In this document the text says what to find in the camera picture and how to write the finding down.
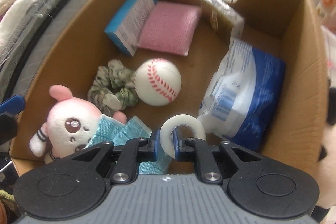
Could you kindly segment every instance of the pink and white plush toy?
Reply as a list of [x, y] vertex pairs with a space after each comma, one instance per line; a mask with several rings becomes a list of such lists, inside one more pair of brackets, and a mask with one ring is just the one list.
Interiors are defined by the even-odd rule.
[[[37, 157], [43, 156], [47, 138], [52, 149], [44, 157], [46, 163], [82, 150], [97, 130], [102, 113], [92, 103], [73, 97], [71, 91], [62, 85], [49, 89], [51, 97], [58, 103], [49, 111], [47, 122], [31, 138], [29, 146]], [[126, 123], [122, 112], [115, 112], [113, 118]]]

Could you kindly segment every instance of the red stitching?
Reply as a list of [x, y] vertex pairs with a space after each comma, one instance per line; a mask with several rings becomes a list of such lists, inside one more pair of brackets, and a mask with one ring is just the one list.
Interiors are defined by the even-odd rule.
[[[154, 58], [151, 61], [151, 65], [147, 66], [147, 75], [148, 79], [150, 80], [150, 83], [152, 84], [153, 88], [156, 88], [155, 91], [159, 92], [163, 97], [167, 98], [169, 102], [173, 100], [177, 96], [176, 92], [173, 90], [173, 87], [171, 87], [167, 82], [165, 82], [163, 79], [160, 78], [160, 76], [157, 73], [156, 65], [155, 63], [160, 62], [160, 61], [165, 61], [163, 58]], [[158, 87], [155, 82], [163, 85], [163, 88], [165, 90], [162, 90], [161, 88]]]

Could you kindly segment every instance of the white ball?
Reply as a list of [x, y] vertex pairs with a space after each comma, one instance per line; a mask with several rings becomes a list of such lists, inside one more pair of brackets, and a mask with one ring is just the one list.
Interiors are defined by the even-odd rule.
[[181, 90], [182, 79], [176, 66], [166, 59], [147, 60], [135, 72], [139, 98], [152, 106], [171, 103]]

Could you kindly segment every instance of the white ring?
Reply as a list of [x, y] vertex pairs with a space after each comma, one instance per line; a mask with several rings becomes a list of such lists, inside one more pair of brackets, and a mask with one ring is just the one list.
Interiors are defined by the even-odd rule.
[[160, 144], [163, 151], [174, 159], [175, 159], [175, 150], [170, 136], [173, 130], [178, 126], [190, 127], [195, 138], [205, 140], [204, 127], [201, 124], [201, 122], [197, 120], [195, 117], [186, 114], [180, 114], [171, 117], [161, 127]]

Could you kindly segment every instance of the scrunchie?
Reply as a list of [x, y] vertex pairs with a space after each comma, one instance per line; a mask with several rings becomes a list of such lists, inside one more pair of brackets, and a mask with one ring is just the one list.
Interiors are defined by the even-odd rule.
[[135, 71], [125, 68], [119, 60], [109, 61], [107, 67], [98, 67], [87, 100], [110, 117], [118, 110], [135, 106], [139, 97], [134, 89], [134, 75]]

